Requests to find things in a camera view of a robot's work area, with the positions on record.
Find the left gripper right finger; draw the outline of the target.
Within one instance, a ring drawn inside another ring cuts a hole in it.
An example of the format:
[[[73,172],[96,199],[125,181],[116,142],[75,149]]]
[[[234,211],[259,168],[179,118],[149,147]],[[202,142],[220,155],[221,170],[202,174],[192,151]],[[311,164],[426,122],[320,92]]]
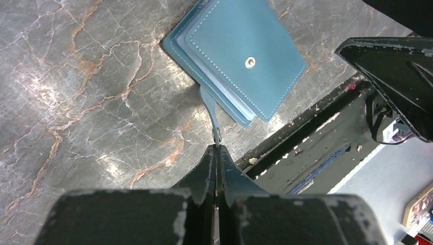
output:
[[[218,148],[221,244],[385,244],[371,207],[354,194],[270,194]]]

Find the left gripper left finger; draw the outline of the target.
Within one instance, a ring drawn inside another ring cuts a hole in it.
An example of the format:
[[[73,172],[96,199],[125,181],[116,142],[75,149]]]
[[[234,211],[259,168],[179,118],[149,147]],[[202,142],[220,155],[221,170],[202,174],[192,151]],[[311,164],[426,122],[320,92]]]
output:
[[[79,189],[51,208],[36,244],[204,244],[216,149],[167,189]]]

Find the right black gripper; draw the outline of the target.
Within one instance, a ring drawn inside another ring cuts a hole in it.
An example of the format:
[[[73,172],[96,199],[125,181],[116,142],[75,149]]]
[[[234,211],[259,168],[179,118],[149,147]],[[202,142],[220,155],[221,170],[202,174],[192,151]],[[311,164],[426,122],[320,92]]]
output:
[[[424,142],[432,142],[432,0],[364,0],[422,37],[352,37],[335,53],[368,79]]]

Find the blue leather card holder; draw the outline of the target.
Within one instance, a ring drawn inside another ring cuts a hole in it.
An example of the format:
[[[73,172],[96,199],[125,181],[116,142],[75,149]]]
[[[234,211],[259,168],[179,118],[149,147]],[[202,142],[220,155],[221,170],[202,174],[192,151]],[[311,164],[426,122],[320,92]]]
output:
[[[267,1],[198,1],[163,48],[199,84],[216,145],[216,105],[244,127],[270,121],[306,69]]]

